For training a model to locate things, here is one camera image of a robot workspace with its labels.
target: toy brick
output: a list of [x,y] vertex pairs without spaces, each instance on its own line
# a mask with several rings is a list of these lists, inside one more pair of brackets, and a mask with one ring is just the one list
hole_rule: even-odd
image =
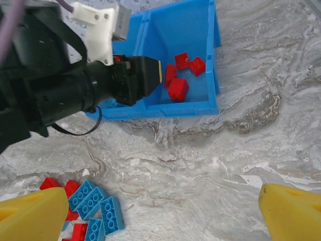
[[105,236],[125,229],[118,198],[109,197],[100,203],[100,208]]
[[205,72],[206,63],[200,57],[196,57],[189,63],[189,68],[191,72],[198,77]]
[[77,191],[71,195],[68,199],[70,209],[74,212],[79,204],[87,197],[87,195],[94,190],[96,185],[89,180],[86,180],[78,189]]
[[66,221],[75,221],[79,218],[79,213],[77,212],[73,212],[71,211],[71,209],[69,208],[67,217],[66,217]]
[[72,194],[74,194],[77,191],[79,187],[80,187],[80,184],[77,181],[69,180],[65,186],[67,197],[70,198]]
[[104,241],[104,240],[105,240],[105,235],[104,235],[102,220],[91,217],[89,219],[85,241]]
[[185,101],[187,92],[189,91],[189,85],[186,79],[175,78],[172,80],[168,94],[172,101]]
[[66,230],[68,224],[70,223],[70,221],[65,221],[64,225],[62,226],[62,232]]
[[89,220],[99,209],[99,203],[108,198],[107,193],[101,187],[96,187],[78,205],[77,212],[82,220]]
[[115,99],[109,99],[109,100],[106,102],[106,107],[107,107],[107,108],[115,108],[117,105],[118,105],[118,103],[116,102]]
[[189,56],[185,52],[175,56],[176,67],[178,70],[187,69],[189,67]]
[[84,241],[87,227],[87,223],[76,223],[72,232],[71,241]]
[[40,190],[45,190],[51,187],[62,187],[60,183],[52,177],[46,177],[44,182],[39,187]]
[[165,71],[165,82],[164,88],[168,88],[171,84],[172,79],[177,77],[176,67],[174,64],[168,64]]

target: red block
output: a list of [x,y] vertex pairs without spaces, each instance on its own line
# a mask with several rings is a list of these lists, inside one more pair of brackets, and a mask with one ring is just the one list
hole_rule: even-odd
[[75,221],[79,218],[79,213],[78,212],[72,212],[71,209],[69,208],[66,221]]
[[87,223],[76,223],[72,232],[71,241],[84,241],[87,227]]
[[72,194],[74,194],[75,191],[77,191],[77,189],[79,187],[80,187],[80,184],[77,181],[69,180],[65,186],[65,191],[66,191],[67,197],[70,198],[72,196]]
[[172,101],[185,101],[187,92],[189,91],[189,85],[186,79],[175,78],[172,80],[168,94]]
[[196,57],[192,62],[189,63],[189,68],[196,77],[205,72],[205,67],[206,64],[200,57]]
[[187,69],[189,67],[189,56],[185,52],[175,56],[176,67],[178,70]]
[[165,71],[165,83],[164,88],[168,88],[171,84],[172,79],[177,77],[176,67],[174,64],[168,64]]
[[55,178],[52,177],[46,177],[44,182],[39,187],[40,190],[45,190],[51,187],[62,187],[59,182]]
[[116,57],[115,57],[115,62],[121,62],[120,56],[116,56]]

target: blue lego brick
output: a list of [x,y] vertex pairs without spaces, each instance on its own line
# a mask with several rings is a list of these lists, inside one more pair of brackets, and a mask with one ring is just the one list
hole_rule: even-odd
[[64,225],[63,225],[63,227],[62,227],[61,232],[63,232],[63,231],[66,230],[66,228],[67,228],[67,226],[68,226],[69,223],[70,223],[70,221],[65,221],[65,223],[64,223]]
[[77,191],[68,199],[70,209],[76,211],[79,204],[87,197],[87,195],[96,187],[95,183],[86,180]]
[[89,220],[99,209],[99,203],[108,198],[101,187],[95,187],[76,208],[82,220]]
[[104,228],[102,220],[98,218],[90,218],[88,222],[85,241],[104,241]]
[[[114,53],[159,60],[163,82],[150,96],[132,107],[118,104],[111,108],[102,103],[103,119],[219,114],[216,95],[220,90],[215,47],[221,45],[221,37],[215,0],[184,0],[132,15],[126,41],[114,42]],[[186,78],[190,88],[185,102],[177,103],[168,96],[164,77],[166,66],[174,64],[174,57],[183,52],[188,53],[190,61],[196,57],[202,58],[206,62],[206,71],[199,77],[189,69],[178,71],[178,78]],[[98,119],[98,113],[87,115]]]
[[122,213],[117,197],[109,197],[100,203],[105,236],[125,229]]
[[118,105],[118,103],[116,102],[115,99],[110,99],[110,100],[106,101],[104,104],[105,104],[106,108],[115,108]]

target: table surface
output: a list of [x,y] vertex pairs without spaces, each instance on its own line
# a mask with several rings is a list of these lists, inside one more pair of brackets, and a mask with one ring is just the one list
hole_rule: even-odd
[[[169,0],[119,2],[139,12]],[[299,0],[216,6],[219,116],[34,134],[0,156],[0,200],[37,190],[46,176],[89,178],[120,199],[126,229],[106,240],[270,240],[262,183],[321,190],[321,26]],[[83,37],[81,24],[65,20]],[[85,132],[94,121],[79,113],[60,124]]]

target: black wire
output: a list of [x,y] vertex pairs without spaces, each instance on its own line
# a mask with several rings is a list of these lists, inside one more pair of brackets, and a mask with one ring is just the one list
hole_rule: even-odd
[[101,120],[102,120],[101,108],[99,106],[97,106],[96,108],[98,108],[98,110],[99,110],[99,117],[98,117],[97,123],[93,127],[93,129],[89,130],[88,132],[86,132],[84,134],[76,134],[76,133],[69,132],[69,131],[63,129],[61,126],[57,125],[56,123],[52,124],[51,127],[53,129],[55,129],[56,131],[60,132],[60,133],[67,134],[67,135],[72,135],[72,136],[84,136],[84,135],[90,134],[90,133],[92,133],[93,131],[95,131],[99,127],[99,125],[101,123]]

